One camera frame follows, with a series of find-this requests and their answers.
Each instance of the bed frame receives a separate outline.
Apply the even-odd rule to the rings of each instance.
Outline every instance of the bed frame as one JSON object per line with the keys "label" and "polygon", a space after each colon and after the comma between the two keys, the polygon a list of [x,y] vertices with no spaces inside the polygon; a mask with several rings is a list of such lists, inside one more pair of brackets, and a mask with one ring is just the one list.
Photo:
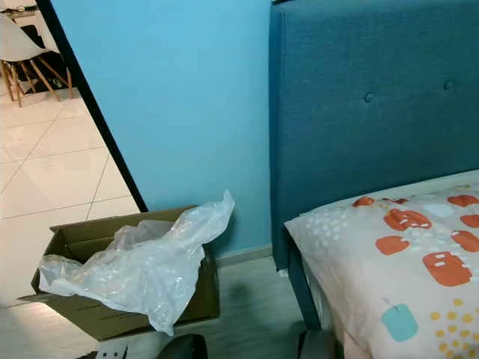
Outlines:
{"label": "bed frame", "polygon": [[283,223],[317,206],[479,168],[479,1],[271,7],[272,244],[320,321]]}

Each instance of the black door frame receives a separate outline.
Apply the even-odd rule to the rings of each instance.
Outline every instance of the black door frame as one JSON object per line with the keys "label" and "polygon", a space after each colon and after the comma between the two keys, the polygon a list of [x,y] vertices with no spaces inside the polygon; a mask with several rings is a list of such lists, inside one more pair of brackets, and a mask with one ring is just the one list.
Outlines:
{"label": "black door frame", "polygon": [[141,196],[140,191],[138,190],[138,187],[136,186],[136,183],[133,180],[131,173],[129,172],[129,169],[126,166],[126,162],[121,155],[120,150],[118,149],[118,145],[113,138],[110,128],[108,128],[108,125],[106,124],[105,118],[103,117],[100,107],[98,106],[98,103],[95,100],[93,93],[91,92],[90,86],[85,78],[85,75],[82,72],[82,68],[76,60],[76,56],[73,53],[73,50],[70,46],[70,43],[68,42],[67,36],[65,35],[63,28],[61,27],[61,23],[58,20],[57,14],[52,6],[51,1],[37,0],[37,5],[43,15],[43,18],[45,19],[48,29],[52,33],[53,39],[57,44],[58,50],[60,50],[65,64],[67,65],[67,68],[70,71],[70,74],[75,81],[80,94],[82,95],[83,101],[85,101],[85,104],[93,118],[93,121],[97,125],[98,131],[100,131],[100,134],[105,141],[105,144],[108,147],[113,160],[118,166],[121,176],[123,176],[123,179],[125,180],[125,183],[128,186],[128,189],[132,194],[136,205],[138,206],[138,209],[141,212],[146,212],[148,209],[143,200],[143,197]]}

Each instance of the plastic bag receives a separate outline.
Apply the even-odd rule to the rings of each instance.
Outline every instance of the plastic bag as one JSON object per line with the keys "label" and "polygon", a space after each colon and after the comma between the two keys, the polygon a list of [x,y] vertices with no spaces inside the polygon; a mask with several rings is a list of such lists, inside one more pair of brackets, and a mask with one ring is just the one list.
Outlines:
{"label": "plastic bag", "polygon": [[185,211],[170,230],[170,224],[161,221],[122,227],[107,249],[84,265],[46,255],[38,267],[40,289],[146,314],[157,331],[173,335],[173,324],[195,292],[204,258],[201,246],[225,231],[233,208],[234,200],[226,191],[221,202]]}

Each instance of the mattress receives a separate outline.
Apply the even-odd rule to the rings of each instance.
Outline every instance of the mattress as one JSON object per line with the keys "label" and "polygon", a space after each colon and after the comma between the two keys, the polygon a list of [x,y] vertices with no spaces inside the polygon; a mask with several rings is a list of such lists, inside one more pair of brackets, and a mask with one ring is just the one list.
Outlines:
{"label": "mattress", "polygon": [[[469,171],[461,174],[455,174],[447,177],[440,177],[428,181],[417,182],[411,185],[404,185],[401,187],[390,188],[383,191],[370,193],[371,197],[410,197],[412,195],[426,194],[434,191],[441,191],[442,189],[451,188],[457,185],[466,185],[473,182],[479,182],[479,170]],[[342,203],[350,202],[351,199],[332,203],[328,206],[339,206]],[[371,358],[370,353],[361,349],[352,339],[351,336],[344,331],[344,326],[339,319],[339,315],[335,313],[328,303],[324,291],[322,291],[317,279],[313,276],[311,269],[305,260],[303,260],[305,274],[308,279],[308,285],[311,289],[314,305],[320,317],[321,325],[324,330],[334,331],[336,337],[344,344],[344,354],[346,359],[362,359]]]}

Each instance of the chair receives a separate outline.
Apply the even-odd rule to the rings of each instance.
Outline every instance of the chair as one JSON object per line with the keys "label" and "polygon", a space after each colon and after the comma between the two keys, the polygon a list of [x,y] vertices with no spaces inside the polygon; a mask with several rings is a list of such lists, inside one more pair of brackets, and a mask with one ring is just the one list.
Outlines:
{"label": "chair", "polygon": [[[42,13],[40,11],[35,12],[35,17],[37,18],[37,30],[38,34],[42,37],[43,45],[45,45],[45,48],[56,52],[57,54],[60,54],[60,51],[58,50],[57,44],[55,40],[53,40],[52,33],[48,29],[48,26],[46,25],[45,19],[42,16]],[[60,75],[56,73],[50,66],[44,62],[42,62],[50,71],[52,71],[59,79],[62,81],[66,86],[68,86],[68,93],[70,95],[70,98],[73,98],[73,89],[72,89],[72,76],[70,75],[70,71],[67,69],[67,80]]]}
{"label": "chair", "polygon": [[53,68],[49,65],[47,66],[46,62],[41,58],[41,55],[44,52],[48,52],[48,50],[41,49],[40,47],[38,47],[16,23],[6,17],[3,13],[0,13],[0,34],[1,77],[3,78],[5,86],[7,87],[7,92],[10,96],[10,99],[14,101],[10,84],[10,79],[12,79],[13,85],[15,86],[18,105],[19,107],[22,107],[20,93],[23,93],[23,91],[19,86],[17,65],[21,66],[22,70],[25,72],[25,76],[27,77],[28,82],[34,90],[33,82],[31,81],[31,78],[25,65],[25,61],[30,61],[30,65],[33,67],[38,77],[49,89],[54,98],[60,101],[60,97],[53,90],[52,86],[50,86],[34,60],[35,58],[38,58],[49,70],[51,70],[56,76],[58,76],[58,74],[53,70]]}

